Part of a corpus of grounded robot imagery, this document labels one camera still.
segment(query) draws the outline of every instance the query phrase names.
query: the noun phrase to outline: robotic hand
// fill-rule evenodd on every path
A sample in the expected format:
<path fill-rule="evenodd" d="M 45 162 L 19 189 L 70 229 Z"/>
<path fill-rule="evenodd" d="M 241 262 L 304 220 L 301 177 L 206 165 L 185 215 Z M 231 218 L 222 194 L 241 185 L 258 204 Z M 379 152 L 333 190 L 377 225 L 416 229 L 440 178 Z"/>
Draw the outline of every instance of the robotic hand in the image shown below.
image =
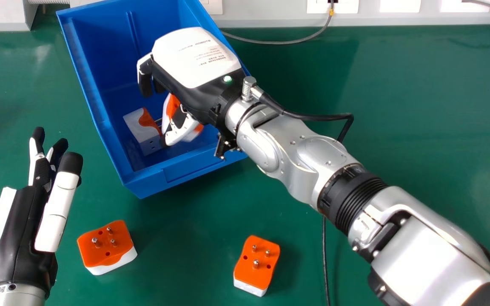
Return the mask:
<path fill-rule="evenodd" d="M 310 130 L 245 77 L 237 57 L 202 28 L 160 37 L 137 64 L 144 96 L 168 90 L 219 132 L 215 155 L 241 149 L 297 200 L 323 214 L 371 265 L 387 305 L 490 304 L 490 255 L 462 229 L 368 172 L 341 142 Z M 337 116 L 314 116 L 332 120 Z"/>
<path fill-rule="evenodd" d="M 60 245 L 83 159 L 56 142 L 45 155 L 45 131 L 29 140 L 28 186 L 0 197 L 0 306 L 42 306 L 56 281 Z"/>

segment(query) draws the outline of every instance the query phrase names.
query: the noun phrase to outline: blue plastic box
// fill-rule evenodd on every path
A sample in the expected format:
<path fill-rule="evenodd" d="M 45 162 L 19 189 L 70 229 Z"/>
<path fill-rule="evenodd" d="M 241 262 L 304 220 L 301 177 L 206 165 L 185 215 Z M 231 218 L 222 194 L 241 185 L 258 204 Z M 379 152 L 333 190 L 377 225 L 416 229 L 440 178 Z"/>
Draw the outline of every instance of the blue plastic box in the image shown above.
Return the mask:
<path fill-rule="evenodd" d="M 150 196 L 247 157 L 233 151 L 225 161 L 215 158 L 212 126 L 190 143 L 144 156 L 123 120 L 141 107 L 161 118 L 166 95 L 142 97 L 136 74 L 137 60 L 158 37 L 200 26 L 230 47 L 198 0 L 106 0 L 57 15 L 101 141 L 120 180 L 136 196 Z"/>

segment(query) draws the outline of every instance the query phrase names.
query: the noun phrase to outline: electrical switch plate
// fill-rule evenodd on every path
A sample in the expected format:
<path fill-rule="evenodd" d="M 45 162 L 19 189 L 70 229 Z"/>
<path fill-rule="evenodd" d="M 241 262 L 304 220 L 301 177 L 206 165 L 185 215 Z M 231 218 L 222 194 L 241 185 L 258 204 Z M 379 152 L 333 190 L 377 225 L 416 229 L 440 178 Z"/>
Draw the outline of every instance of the electrical switch plate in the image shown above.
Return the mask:
<path fill-rule="evenodd" d="M 308 14 L 328 14 L 330 3 L 327 0 L 307 0 Z M 358 0 L 338 0 L 334 4 L 336 14 L 356 14 L 358 13 Z"/>
<path fill-rule="evenodd" d="M 488 6 L 475 3 L 463 3 L 461 0 L 442 0 L 440 12 L 488 12 Z"/>
<path fill-rule="evenodd" d="M 379 12 L 419 12 L 421 0 L 380 0 Z"/>
<path fill-rule="evenodd" d="M 222 0 L 200 0 L 209 15 L 222 15 Z"/>

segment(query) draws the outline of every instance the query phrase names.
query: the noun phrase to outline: wall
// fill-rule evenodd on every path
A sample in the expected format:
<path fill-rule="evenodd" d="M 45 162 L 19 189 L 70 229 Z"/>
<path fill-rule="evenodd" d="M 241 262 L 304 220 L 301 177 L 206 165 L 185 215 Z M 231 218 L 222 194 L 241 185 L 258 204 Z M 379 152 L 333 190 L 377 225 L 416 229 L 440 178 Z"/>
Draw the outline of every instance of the wall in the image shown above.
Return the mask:
<path fill-rule="evenodd" d="M 331 26 L 468 25 L 490 23 L 490 11 L 439 12 L 441 0 L 422 0 L 419 13 L 379 13 L 379 0 L 360 0 L 358 14 L 338 14 Z M 223 15 L 212 15 L 220 27 L 321 26 L 324 14 L 306 14 L 307 0 L 223 0 Z"/>

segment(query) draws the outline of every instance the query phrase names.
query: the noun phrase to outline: metal prong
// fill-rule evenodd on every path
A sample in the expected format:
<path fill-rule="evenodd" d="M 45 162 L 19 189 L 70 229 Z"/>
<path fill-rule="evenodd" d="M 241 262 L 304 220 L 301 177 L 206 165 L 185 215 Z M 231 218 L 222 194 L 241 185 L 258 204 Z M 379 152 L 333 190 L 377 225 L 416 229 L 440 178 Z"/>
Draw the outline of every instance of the metal prong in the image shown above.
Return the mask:
<path fill-rule="evenodd" d="M 95 244 L 96 248 L 101 248 L 100 242 L 97 240 L 97 238 L 92 238 L 92 243 Z"/>

